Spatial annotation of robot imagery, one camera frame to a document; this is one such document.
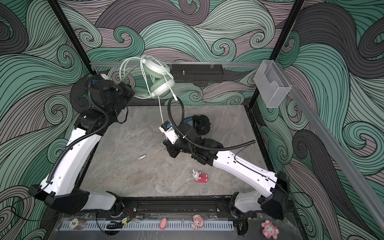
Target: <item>clear acrylic holder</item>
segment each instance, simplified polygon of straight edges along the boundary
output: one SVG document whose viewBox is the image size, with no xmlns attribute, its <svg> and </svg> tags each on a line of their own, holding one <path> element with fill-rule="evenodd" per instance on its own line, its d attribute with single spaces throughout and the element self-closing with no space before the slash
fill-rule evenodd
<svg viewBox="0 0 384 240">
<path fill-rule="evenodd" d="M 273 60 L 263 60 L 254 81 L 267 108 L 279 107 L 291 90 L 284 68 Z"/>
</svg>

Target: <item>red wire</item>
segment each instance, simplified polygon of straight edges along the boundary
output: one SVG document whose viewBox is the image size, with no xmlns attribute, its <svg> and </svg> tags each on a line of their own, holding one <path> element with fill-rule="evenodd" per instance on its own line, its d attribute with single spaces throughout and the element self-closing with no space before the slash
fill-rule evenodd
<svg viewBox="0 0 384 240">
<path fill-rule="evenodd" d="M 129 209 L 126 209 L 126 210 L 129 211 L 129 213 L 131 214 L 131 218 L 132 218 L 132 217 L 133 217 L 133 214 L 132 214 L 131 210 L 129 210 Z"/>
</svg>

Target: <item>pink figurine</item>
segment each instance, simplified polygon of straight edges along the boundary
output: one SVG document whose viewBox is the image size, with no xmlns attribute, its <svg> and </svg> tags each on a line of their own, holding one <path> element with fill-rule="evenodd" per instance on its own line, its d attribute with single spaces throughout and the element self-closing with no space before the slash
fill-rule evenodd
<svg viewBox="0 0 384 240">
<path fill-rule="evenodd" d="M 277 239 L 277 235 L 279 234 L 279 230 L 277 229 L 276 226 L 274 226 L 269 220 L 266 220 L 265 222 L 262 223 L 263 229 L 263 234 L 266 238 L 271 238 Z"/>
<path fill-rule="evenodd" d="M 167 219 L 163 218 L 160 222 L 160 229 L 164 230 L 167 227 Z"/>
</svg>

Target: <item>white cable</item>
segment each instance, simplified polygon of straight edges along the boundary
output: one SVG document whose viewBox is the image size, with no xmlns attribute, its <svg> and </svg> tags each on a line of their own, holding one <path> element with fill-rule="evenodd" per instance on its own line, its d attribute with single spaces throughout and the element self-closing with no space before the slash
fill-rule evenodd
<svg viewBox="0 0 384 240">
<path fill-rule="evenodd" d="M 144 155 L 138 157 L 138 159 L 141 160 L 141 159 L 145 158 L 147 155 L 150 155 L 151 153 L 156 152 L 156 151 L 158 151 L 158 150 L 160 150 L 160 149 L 163 149 L 163 148 L 165 148 L 165 146 L 162 147 L 162 148 L 159 148 L 159 149 L 157 149 L 157 150 L 155 150 L 155 151 L 152 151 L 152 152 L 150 152 L 150 153 L 144 154 Z"/>
<path fill-rule="evenodd" d="M 147 97 L 134 96 L 134 97 L 139 98 L 139 99 L 148 99 L 148 98 L 151 98 L 152 96 L 147 96 Z"/>
<path fill-rule="evenodd" d="M 161 103 L 160 103 L 160 97 L 157 96 L 157 99 L 159 100 L 159 108 L 160 108 L 160 115 L 161 115 L 161 123 L 163 124 L 164 123 L 164 119 L 163 119 L 163 113 L 161 112 Z"/>
<path fill-rule="evenodd" d="M 152 79 L 152 83 L 155 83 L 156 79 L 154 76 L 151 76 L 151 79 Z"/>
<path fill-rule="evenodd" d="M 177 100 L 177 97 L 176 97 L 175 93 L 172 91 L 172 88 L 170 87 L 170 85 L 169 85 L 169 83 L 168 83 L 168 81 L 167 81 L 166 75 L 165 75 L 164 73 L 163 73 L 163 77 L 164 77 L 166 83 L 168 84 L 169 90 L 172 92 L 173 99 L 175 99 L 175 101 L 177 102 L 177 101 L 178 101 L 178 100 Z"/>
<path fill-rule="evenodd" d="M 122 80 L 122 79 L 121 79 L 121 68 L 122 68 L 123 64 L 125 64 L 125 66 L 124 66 L 124 72 L 123 72 L 123 76 L 125 76 L 125 67 L 127 66 L 127 63 L 128 63 L 130 60 L 132 60 L 132 59 L 140 60 L 139 57 L 130 57 L 130 58 L 126 58 L 126 59 L 124 59 L 124 61 L 123 61 L 123 62 L 121 63 L 121 65 L 120 65 L 120 70 L 119 70 L 120 81 Z"/>
</svg>

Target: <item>white rabbit figurine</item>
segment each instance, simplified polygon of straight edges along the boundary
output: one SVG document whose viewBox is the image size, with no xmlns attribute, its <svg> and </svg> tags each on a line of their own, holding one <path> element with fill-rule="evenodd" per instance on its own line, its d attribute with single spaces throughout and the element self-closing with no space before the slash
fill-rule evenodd
<svg viewBox="0 0 384 240">
<path fill-rule="evenodd" d="M 195 180 L 201 179 L 201 177 L 199 177 L 200 174 L 201 174 L 201 172 L 197 172 L 197 171 L 195 171 L 194 169 L 192 169 L 192 175 L 193 175 L 193 178 L 194 178 Z"/>
</svg>

